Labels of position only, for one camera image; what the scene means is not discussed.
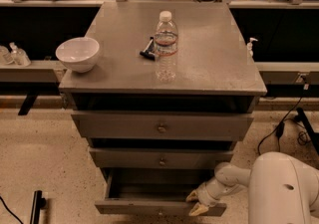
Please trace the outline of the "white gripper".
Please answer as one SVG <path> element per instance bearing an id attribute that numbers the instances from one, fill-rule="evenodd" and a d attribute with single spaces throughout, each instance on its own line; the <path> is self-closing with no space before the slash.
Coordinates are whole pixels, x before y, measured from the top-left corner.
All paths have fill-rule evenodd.
<path id="1" fill-rule="evenodd" d="M 206 213 L 209 207 L 214 207 L 228 190 L 228 186 L 212 178 L 199 185 L 196 190 L 192 190 L 186 197 L 186 202 L 198 202 L 192 207 L 188 215 L 191 217 Z"/>

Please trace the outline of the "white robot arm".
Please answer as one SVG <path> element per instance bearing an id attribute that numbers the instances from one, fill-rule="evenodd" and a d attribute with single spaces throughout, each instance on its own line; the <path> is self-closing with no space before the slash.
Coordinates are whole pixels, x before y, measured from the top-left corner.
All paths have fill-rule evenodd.
<path id="1" fill-rule="evenodd" d="M 248 224 L 312 224 L 319 217 L 319 170 L 284 153 L 258 156 L 250 169 L 222 162 L 214 176 L 186 200 L 191 216 L 208 212 L 226 196 L 248 190 Z"/>

